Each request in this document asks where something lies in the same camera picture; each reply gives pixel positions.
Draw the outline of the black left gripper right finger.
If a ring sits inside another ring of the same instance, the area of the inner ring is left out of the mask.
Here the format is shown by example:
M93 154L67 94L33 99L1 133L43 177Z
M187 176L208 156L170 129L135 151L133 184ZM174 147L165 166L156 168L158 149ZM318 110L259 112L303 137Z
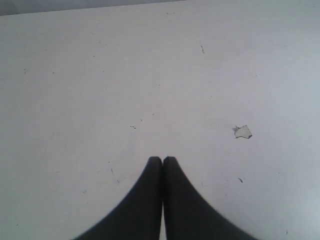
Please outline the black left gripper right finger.
M168 240L253 240L213 209L198 193L177 159L163 160L163 209Z

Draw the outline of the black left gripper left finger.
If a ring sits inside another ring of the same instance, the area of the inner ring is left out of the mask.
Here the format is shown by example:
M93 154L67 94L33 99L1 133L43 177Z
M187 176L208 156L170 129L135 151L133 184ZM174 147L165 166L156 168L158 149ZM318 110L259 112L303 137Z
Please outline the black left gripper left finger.
M162 160L148 159L137 182L80 240L158 240L162 220Z

